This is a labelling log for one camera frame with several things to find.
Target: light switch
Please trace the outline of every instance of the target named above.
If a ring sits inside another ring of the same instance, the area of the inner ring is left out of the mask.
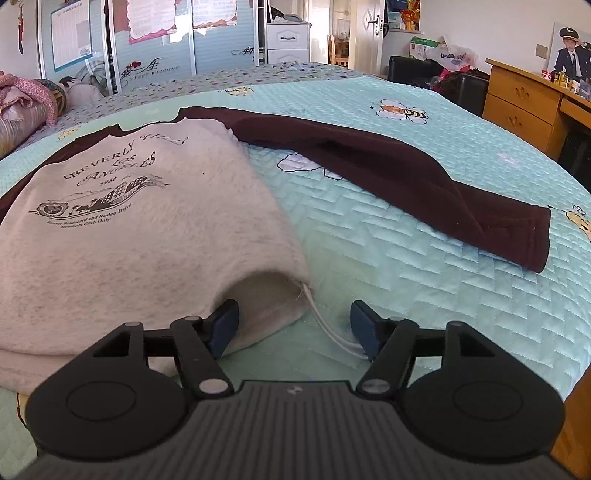
[[[535,56],[540,57],[541,59],[547,60],[548,59],[548,47],[544,47],[543,45],[536,45],[535,46]]]

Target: white cable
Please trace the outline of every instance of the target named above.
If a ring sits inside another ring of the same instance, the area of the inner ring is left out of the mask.
[[[318,322],[318,325],[323,330],[323,332],[334,343],[336,343],[339,347],[341,347],[347,353],[349,353],[353,356],[356,356],[357,358],[362,358],[364,360],[367,360],[368,358],[365,355],[365,353],[363,352],[363,347],[360,344],[358,344],[356,342],[351,342],[351,341],[341,337],[338,333],[336,333],[330,327],[328,322],[326,322],[326,320],[324,320],[324,318],[320,314],[320,311],[318,310],[318,307],[316,306],[316,303],[314,302],[314,298],[312,298],[312,293],[310,292],[308,285],[303,283],[303,284],[301,284],[301,288],[304,292],[304,295],[306,295],[308,302],[310,303],[310,307],[312,308],[312,312],[314,313],[314,318],[316,318],[316,322]]]

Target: shelf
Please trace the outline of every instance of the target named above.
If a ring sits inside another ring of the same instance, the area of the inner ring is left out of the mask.
[[[388,32],[398,32],[398,33],[414,33],[417,35],[424,35],[424,33],[420,30],[405,30],[403,28],[390,28]]]

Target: dark brown sleeve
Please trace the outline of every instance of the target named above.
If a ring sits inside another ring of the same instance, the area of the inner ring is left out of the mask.
[[[433,157],[400,140],[229,108],[184,108],[172,122],[183,118],[213,118],[241,141],[294,150],[451,237],[537,273],[545,267],[550,251],[549,209],[453,181]],[[80,137],[41,166],[64,161],[108,135],[131,132],[117,125]],[[0,222],[34,173],[0,199]]]

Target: wooden desk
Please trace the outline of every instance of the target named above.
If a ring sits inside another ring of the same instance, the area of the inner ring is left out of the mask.
[[[483,117],[513,132],[553,160],[580,123],[591,128],[591,102],[539,75],[486,59],[493,65]]]

